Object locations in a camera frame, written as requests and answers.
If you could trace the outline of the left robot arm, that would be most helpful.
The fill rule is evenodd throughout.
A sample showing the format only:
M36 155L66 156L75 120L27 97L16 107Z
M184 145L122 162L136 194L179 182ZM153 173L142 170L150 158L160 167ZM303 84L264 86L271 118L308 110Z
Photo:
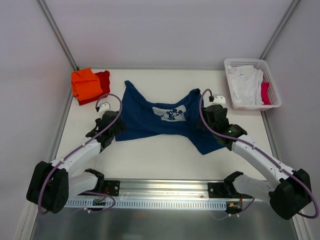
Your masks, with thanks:
M103 173L92 168L77 176L74 173L105 150L116 135L126 129L118 111L105 111L102 117L95 120L95 127L74 150L62 158L51 162L41 161L35 166L26 199L36 204L39 210L56 214L71 197L85 192L101 194L105 188Z

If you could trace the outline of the aluminium corner post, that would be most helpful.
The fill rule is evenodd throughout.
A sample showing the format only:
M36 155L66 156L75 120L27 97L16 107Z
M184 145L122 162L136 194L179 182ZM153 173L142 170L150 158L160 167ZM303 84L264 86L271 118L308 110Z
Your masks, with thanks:
M288 8L286 9L285 13L281 17L279 23L277 24L275 30L273 31L271 37L269 38L266 46L264 47L264 49L259 57L260 60L265 60L266 57L268 56L268 54L271 52L272 47L274 46L274 44L276 43L276 41L280 37L280 34L285 29L286 25L290 21L291 17L295 13L295 11L297 10L297 8L301 2L302 2L302 0L292 0L290 2Z
M74 59L74 57L68 47L68 45L67 45L67 43L66 43L66 41L65 41L65 39L59 29L46 1L45 0L36 0L36 2L38 4L41 12L43 13L46 21L48 22L50 29L52 30L59 46L61 47L64 55L66 56L69 64L71 65L72 69L74 71L78 71L79 67L78 67L78 65L77 65L77 63L76 63L76 61L75 61L75 59Z

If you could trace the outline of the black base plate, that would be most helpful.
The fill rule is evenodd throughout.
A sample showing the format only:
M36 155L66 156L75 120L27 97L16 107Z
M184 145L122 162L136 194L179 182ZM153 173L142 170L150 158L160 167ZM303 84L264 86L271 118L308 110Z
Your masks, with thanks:
M98 192L112 197L118 197L120 193L121 182L119 180L104 180L98 187Z
M207 192L210 199L228 199L231 197L223 182L208 182Z

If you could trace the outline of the orange folded t shirt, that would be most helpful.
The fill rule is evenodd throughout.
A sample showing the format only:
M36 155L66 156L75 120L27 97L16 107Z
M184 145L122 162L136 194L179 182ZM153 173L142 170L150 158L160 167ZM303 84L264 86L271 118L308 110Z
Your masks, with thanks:
M100 79L91 68L84 68L71 74L71 89L78 101L88 100L103 93Z

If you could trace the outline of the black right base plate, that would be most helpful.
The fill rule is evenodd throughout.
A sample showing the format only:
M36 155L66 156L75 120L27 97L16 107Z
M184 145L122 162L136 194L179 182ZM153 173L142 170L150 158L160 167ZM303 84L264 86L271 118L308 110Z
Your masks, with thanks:
M231 197L223 182L208 182L207 192L210 199L228 199Z

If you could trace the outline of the aluminium front rail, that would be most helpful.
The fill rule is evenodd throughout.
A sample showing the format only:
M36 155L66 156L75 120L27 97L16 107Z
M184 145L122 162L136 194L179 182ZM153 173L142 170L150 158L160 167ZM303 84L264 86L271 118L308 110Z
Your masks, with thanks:
M222 180L165 180L165 179L117 179L120 181L117 199L147 199L147 200L251 200L247 194L234 194L230 198L209 198L209 182L223 182Z

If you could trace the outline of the white plastic basket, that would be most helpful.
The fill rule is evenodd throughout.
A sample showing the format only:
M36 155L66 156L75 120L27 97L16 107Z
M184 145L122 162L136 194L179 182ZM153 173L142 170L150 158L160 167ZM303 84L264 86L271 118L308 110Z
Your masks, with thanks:
M266 111L282 100L268 63L255 58L224 60L231 106L234 110Z

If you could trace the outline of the left aluminium corner post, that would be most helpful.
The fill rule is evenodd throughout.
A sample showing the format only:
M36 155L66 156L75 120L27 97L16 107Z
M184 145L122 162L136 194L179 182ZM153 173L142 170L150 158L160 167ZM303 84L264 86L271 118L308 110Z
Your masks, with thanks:
M77 65L77 63L76 63L76 61L75 61L75 59L74 59L74 57L68 47L68 45L67 45L67 43L66 43L66 41L65 41L65 39L59 29L46 1L45 0L36 0L36 2L38 4L41 12L43 13L46 21L48 22L50 29L52 30L59 46L61 47L64 55L66 56L69 64L71 65L72 69L74 71L78 71L79 67L78 67L78 65Z

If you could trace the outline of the white t shirt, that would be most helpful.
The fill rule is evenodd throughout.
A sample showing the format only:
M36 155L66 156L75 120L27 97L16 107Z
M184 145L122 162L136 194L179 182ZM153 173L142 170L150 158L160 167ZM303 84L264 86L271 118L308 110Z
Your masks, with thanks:
M240 105L262 105L261 84L263 72L253 65L227 66L232 94Z

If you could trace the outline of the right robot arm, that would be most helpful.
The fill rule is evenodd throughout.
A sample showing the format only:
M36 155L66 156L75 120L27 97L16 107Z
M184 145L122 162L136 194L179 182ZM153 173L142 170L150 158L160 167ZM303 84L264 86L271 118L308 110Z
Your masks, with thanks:
M220 104L200 107L199 117L218 143L250 163L264 180L235 171L224 179L224 193L235 198L248 195L270 204L273 211L289 220L310 204L312 199L309 174L294 170L265 153L242 127L230 124L227 108Z

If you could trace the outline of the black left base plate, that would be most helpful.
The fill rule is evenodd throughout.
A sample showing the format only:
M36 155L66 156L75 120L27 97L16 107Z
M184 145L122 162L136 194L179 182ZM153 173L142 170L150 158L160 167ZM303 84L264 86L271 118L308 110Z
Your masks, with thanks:
M112 197L118 197L120 193L121 182L119 180L104 180L98 187L98 192Z

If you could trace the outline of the right aluminium corner post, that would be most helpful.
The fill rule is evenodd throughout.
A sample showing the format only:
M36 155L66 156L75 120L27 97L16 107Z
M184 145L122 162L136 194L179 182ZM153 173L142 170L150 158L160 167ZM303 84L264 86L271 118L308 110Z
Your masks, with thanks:
M286 9L285 13L281 17L279 23L277 24L275 30L273 31L271 37L269 38L266 46L264 47L264 49L259 57L260 60L265 60L266 57L268 56L268 54L271 52L272 47L274 46L274 44L276 43L276 41L280 37L280 34L285 29L286 25L290 21L291 17L295 13L295 11L297 10L297 8L301 2L302 2L302 0L292 0L290 2L288 8Z

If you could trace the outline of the pink t shirt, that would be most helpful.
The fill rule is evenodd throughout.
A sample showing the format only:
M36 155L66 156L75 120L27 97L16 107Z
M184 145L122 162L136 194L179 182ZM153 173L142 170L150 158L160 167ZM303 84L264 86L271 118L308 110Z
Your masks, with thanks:
M261 83L261 99L264 105L271 105L271 102L268 96L269 86L270 86L269 82Z

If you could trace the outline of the red folded t shirt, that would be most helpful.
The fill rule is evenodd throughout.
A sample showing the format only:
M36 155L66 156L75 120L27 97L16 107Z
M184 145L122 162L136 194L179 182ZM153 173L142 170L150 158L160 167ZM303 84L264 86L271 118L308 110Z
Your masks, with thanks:
M102 93L92 98L88 98L85 100L78 100L78 104L80 106L91 103L91 102L96 102L104 94L110 93L110 72L105 70L105 71L96 72L95 75L99 78Z

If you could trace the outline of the blue printed t shirt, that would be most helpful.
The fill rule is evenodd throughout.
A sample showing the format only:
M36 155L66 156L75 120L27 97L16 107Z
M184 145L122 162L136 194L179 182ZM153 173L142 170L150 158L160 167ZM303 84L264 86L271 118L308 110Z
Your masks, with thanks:
M192 89L177 103L152 103L129 80L124 83L121 117L126 130L115 137L116 141L179 135L188 138L202 155L224 147L210 131L199 127L200 89Z

